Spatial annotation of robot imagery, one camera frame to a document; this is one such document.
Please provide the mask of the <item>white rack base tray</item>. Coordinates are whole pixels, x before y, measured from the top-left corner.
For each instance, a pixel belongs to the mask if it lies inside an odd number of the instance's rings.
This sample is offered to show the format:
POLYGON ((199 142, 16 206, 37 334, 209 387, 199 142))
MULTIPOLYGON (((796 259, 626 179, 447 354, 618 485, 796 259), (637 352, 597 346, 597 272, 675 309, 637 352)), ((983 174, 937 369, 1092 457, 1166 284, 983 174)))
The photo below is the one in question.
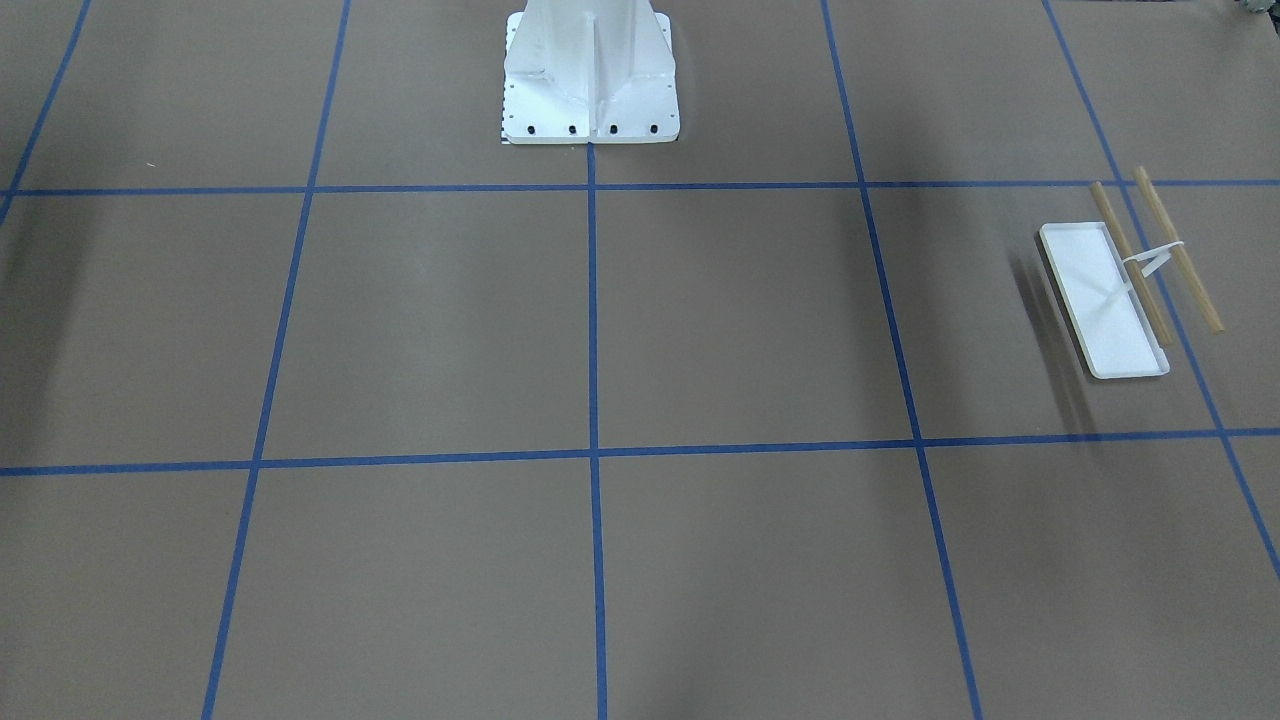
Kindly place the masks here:
POLYGON ((1169 357, 1107 225, 1046 223, 1038 237, 1088 373, 1098 380, 1169 374, 1169 357))

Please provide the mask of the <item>wooden rack rod near tray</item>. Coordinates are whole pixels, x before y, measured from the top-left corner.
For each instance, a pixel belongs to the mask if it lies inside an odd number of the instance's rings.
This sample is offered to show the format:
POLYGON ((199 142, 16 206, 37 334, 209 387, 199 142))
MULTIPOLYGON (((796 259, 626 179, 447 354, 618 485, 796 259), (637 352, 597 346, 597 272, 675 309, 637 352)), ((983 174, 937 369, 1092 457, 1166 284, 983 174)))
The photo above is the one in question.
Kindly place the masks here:
POLYGON ((1140 269, 1140 261, 1137 259, 1137 254, 1133 251, 1132 243, 1126 237, 1123 223, 1115 211, 1114 205, 1110 202, 1108 193, 1101 181, 1093 181, 1089 186, 1091 196, 1094 200, 1097 209, 1103 219, 1106 229, 1114 242, 1114 246, 1120 256, 1121 268, 1126 275, 1129 286, 1135 292, 1139 304, 1146 313, 1146 318, 1149 323, 1149 328, 1161 348, 1167 348, 1172 343, 1172 332, 1170 331, 1169 322, 1166 320, 1160 304, 1157 302, 1153 291, 1151 290, 1147 277, 1143 275, 1140 269))

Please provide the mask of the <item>wooden rack rod far side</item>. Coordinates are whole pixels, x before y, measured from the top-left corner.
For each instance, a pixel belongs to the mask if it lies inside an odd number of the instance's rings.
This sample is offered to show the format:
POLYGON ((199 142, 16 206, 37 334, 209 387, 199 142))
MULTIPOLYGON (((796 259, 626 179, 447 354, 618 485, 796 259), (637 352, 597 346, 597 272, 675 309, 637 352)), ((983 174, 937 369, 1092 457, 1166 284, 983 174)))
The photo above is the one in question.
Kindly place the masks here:
POLYGON ((1215 306, 1189 251, 1187 250, 1185 242, 1172 222, 1164 200, 1156 190, 1155 182, 1152 181, 1148 170, 1143 165, 1137 165, 1133 170, 1133 176, 1142 197, 1153 213, 1158 228, 1164 232, 1166 238, 1165 246, 1169 250, 1170 258, 1184 279, 1184 283, 1187 284, 1199 314, 1204 319, 1206 325, 1212 334, 1222 334, 1226 331, 1225 323, 1222 322, 1222 318, 1215 306))

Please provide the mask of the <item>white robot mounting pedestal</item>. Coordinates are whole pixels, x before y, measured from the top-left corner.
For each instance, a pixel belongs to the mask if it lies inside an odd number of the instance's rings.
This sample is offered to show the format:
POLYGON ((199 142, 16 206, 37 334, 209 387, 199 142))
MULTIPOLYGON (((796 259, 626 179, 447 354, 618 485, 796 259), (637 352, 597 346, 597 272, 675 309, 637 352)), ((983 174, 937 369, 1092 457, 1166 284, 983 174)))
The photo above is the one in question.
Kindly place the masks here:
POLYGON ((649 1, 529 1, 507 17, 504 50, 506 143, 680 137, 671 18, 649 1))

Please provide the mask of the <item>white rack support bracket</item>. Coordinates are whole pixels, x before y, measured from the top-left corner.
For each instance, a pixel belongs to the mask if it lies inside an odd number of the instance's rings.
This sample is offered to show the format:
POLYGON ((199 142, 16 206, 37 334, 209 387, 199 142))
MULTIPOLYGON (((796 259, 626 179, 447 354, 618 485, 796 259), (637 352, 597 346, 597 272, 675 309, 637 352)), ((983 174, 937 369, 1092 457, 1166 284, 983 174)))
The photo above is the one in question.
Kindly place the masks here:
POLYGON ((1166 263, 1174 259, 1175 251, 1184 246, 1183 241, 1174 241, 1158 246, 1156 249, 1147 250, 1144 252, 1133 254, 1121 260, 1123 266, 1129 272, 1133 269, 1138 272, 1142 278, 1149 278, 1157 273, 1166 263))

